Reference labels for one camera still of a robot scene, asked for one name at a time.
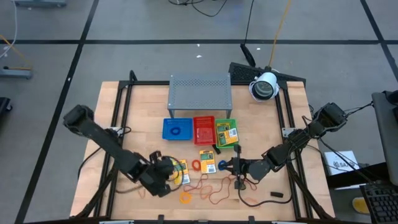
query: red tray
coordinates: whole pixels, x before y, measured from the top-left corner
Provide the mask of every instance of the red tray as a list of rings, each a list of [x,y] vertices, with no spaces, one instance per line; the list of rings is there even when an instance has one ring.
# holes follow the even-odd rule
[[[216,144],[214,116],[193,118],[193,142],[199,146]]]

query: black metal frame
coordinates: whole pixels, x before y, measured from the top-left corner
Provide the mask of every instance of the black metal frame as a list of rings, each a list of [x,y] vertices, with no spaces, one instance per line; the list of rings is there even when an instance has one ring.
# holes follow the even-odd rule
[[[170,83],[169,81],[138,81],[134,72],[131,71],[130,72],[130,80],[119,81],[118,92],[116,94],[116,101],[115,101],[111,125],[115,126],[117,123],[117,117],[119,114],[122,93],[125,88],[127,88],[127,94],[126,94],[126,100],[124,102],[121,127],[126,126],[127,114],[129,111],[129,105],[130,105],[130,100],[131,100],[132,87],[134,85],[169,85],[169,83]],[[250,83],[250,81],[238,81],[238,82],[231,81],[232,85],[249,85],[249,83]],[[281,89],[284,92],[284,100],[285,100],[285,104],[286,104],[287,114],[289,117],[290,127],[294,127],[295,126],[294,118],[293,118],[292,107],[290,104],[289,92],[287,91],[287,84],[286,84],[286,82],[281,82],[281,83],[279,83],[279,85],[281,86]],[[282,128],[285,127],[285,123],[284,123],[284,115],[282,112],[282,106],[281,106],[279,95],[277,95],[275,97],[275,102],[276,102],[279,126],[280,126],[280,131],[281,131],[281,136],[282,136]],[[302,179],[302,181],[304,183],[306,183],[301,155],[296,153],[295,156],[297,156],[297,168],[298,168],[300,178]],[[99,184],[103,183],[103,179],[105,178],[106,174],[108,173],[109,162],[110,162],[110,156],[108,154],[106,154],[105,158],[104,158],[103,170],[101,171],[101,180],[100,180]],[[116,191],[116,184],[117,184],[117,177],[115,177],[112,180],[111,187],[109,190],[109,198],[108,198],[108,202],[107,202],[107,206],[106,206],[106,217],[108,217],[108,218],[111,218],[111,214],[112,214],[114,194]],[[292,203],[293,203],[293,208],[294,208],[295,219],[298,220],[299,218],[301,218],[299,199],[297,197],[297,189],[296,189],[295,183],[294,183],[293,179],[290,177],[289,177],[289,185],[290,185],[290,191],[292,194]],[[305,202],[305,210],[307,212],[307,218],[313,218],[312,209],[311,209],[310,204],[307,202],[307,200],[305,198],[304,198],[304,202]],[[102,204],[102,197],[100,198],[99,202],[97,202],[97,205],[95,207],[94,217],[98,217],[100,215],[101,204]],[[140,222],[151,223],[151,222],[157,222],[157,220],[135,220],[134,221],[134,223],[140,223]],[[184,221],[184,220],[179,220],[179,221],[174,220],[174,222],[192,223],[192,221]],[[231,223],[231,221],[218,221],[218,222],[211,221],[211,222],[212,223],[226,223],[226,222]],[[243,221],[243,222],[236,221],[233,223],[247,223],[247,221]]]

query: orange rubber band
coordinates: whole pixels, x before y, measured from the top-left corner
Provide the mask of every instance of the orange rubber band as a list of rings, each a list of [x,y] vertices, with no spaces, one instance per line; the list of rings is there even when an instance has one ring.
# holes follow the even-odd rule
[[[201,167],[200,167],[200,161],[195,159],[194,161],[192,161],[192,168],[194,171],[201,171]]]
[[[181,192],[180,194],[180,202],[183,204],[188,204],[191,202],[192,195],[188,192]]]

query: gray concrete floor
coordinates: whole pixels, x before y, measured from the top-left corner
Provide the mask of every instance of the gray concrete floor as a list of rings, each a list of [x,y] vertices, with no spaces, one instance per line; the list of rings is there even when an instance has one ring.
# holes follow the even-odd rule
[[[78,40],[93,0],[68,1],[60,9],[18,9],[19,39]],[[287,0],[255,1],[249,39],[272,39]],[[394,0],[367,0],[385,39],[398,39]],[[216,12],[222,0],[198,5]],[[87,39],[243,39],[250,1],[229,0],[220,14],[205,17],[192,7],[167,0],[99,0]],[[12,39],[13,8],[0,2],[0,34]],[[293,1],[281,39],[376,40],[360,1]],[[16,47],[34,64],[31,80],[0,79],[0,96],[12,99],[14,110],[0,126],[0,223],[14,222],[42,148],[77,45]],[[256,62],[265,66],[271,45],[249,44]],[[390,45],[398,57],[398,46]],[[133,69],[140,80],[167,80],[178,72],[226,72],[230,62],[247,64],[238,44],[84,45],[62,114],[76,104],[96,105],[100,85],[125,80]],[[0,66],[23,65],[14,55]],[[315,109],[334,101],[342,108],[369,103],[371,93],[396,90],[397,80],[380,45],[289,45],[276,47],[272,65],[280,72],[307,79],[307,96]],[[374,111],[350,117],[339,132],[325,136],[337,150],[353,150],[359,162],[384,161]],[[86,139],[58,122],[26,222],[67,218],[83,160]],[[370,222],[353,213],[352,193],[331,192],[338,217]]]

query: green tray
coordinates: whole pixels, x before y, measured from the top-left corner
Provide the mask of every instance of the green tray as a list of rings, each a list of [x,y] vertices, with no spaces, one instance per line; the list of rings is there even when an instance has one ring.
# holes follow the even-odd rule
[[[226,148],[232,148],[234,147],[235,144],[238,144],[239,141],[225,145],[225,146],[219,146],[218,145],[218,130],[217,130],[217,124],[219,123],[229,123],[230,128],[236,128],[236,120],[235,119],[216,119],[216,124],[215,124],[215,129],[216,129],[216,134],[217,134],[217,148],[219,149],[226,149]]]

